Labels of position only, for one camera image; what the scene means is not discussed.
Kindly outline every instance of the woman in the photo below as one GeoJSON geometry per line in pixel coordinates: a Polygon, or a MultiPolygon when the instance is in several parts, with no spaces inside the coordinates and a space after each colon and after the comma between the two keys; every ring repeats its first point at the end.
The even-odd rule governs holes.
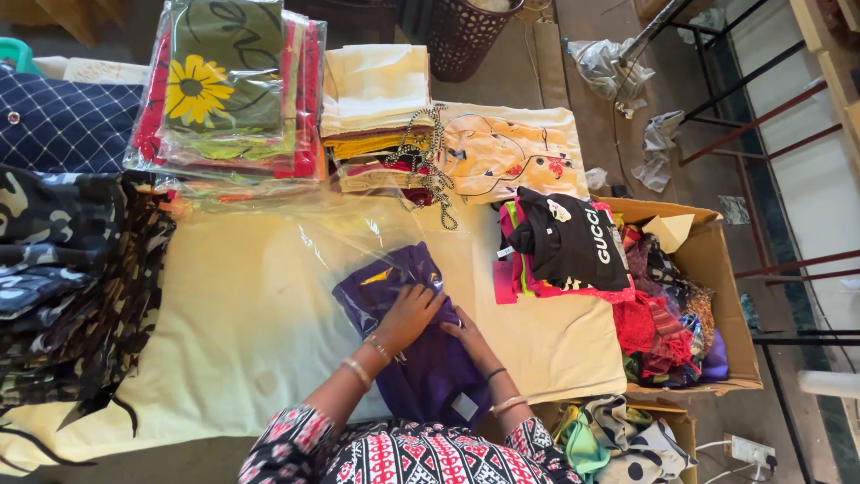
{"type": "Polygon", "coordinates": [[[459,338],[487,378],[507,447],[472,431],[406,420],[346,425],[391,355],[409,346],[439,311],[445,293],[404,287],[379,328],[301,405],[275,415],[239,472],[241,484],[471,482],[580,484],[564,454],[519,395],[475,323],[456,307],[459,338]]]}

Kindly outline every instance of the electrical socket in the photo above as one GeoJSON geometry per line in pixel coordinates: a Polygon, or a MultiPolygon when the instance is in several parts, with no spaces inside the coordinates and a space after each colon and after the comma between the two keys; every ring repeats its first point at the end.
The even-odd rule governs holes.
{"type": "Polygon", "coordinates": [[[731,441],[731,444],[726,444],[728,446],[726,453],[739,461],[769,468],[770,464],[767,463],[767,456],[773,456],[774,458],[777,456],[776,451],[772,447],[758,444],[736,435],[725,434],[723,440],[731,441]]]}

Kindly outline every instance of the brown plastic basket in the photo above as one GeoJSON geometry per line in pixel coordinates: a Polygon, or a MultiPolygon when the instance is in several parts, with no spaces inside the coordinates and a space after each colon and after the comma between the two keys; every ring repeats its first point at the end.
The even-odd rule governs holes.
{"type": "Polygon", "coordinates": [[[471,78],[499,33],[525,0],[508,0],[507,12],[478,9],[469,0],[434,0],[427,49],[430,68],[440,81],[461,83],[471,78]]]}

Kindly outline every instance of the diamond quilt pattern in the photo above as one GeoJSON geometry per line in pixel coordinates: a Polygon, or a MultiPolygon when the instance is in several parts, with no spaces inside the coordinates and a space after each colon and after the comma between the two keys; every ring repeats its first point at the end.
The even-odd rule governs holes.
{"type": "Polygon", "coordinates": [[[49,173],[122,171],[143,88],[0,69],[0,163],[49,173]]]}

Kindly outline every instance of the yellow sunflower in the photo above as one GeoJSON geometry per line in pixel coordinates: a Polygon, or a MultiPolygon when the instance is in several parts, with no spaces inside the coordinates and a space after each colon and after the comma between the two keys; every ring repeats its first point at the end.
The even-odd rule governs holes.
{"type": "Polygon", "coordinates": [[[218,100],[227,99],[233,93],[230,86],[217,84],[226,78],[223,67],[218,67],[214,61],[204,63],[199,55],[189,55],[185,59],[185,69],[179,61],[171,60],[164,112],[170,119],[182,116],[186,126],[194,121],[215,127],[212,114],[232,119],[218,100]]]}

